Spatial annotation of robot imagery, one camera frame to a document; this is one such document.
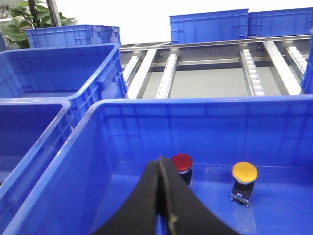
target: white wall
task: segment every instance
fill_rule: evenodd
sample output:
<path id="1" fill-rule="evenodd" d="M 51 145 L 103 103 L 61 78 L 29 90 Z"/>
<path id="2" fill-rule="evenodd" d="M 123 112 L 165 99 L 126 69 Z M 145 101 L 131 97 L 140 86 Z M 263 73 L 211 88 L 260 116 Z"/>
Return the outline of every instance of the white wall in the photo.
<path id="1" fill-rule="evenodd" d="M 312 7 L 311 0 L 56 0 L 78 24 L 119 26 L 122 44 L 171 40 L 169 16 L 249 8 L 250 12 Z"/>

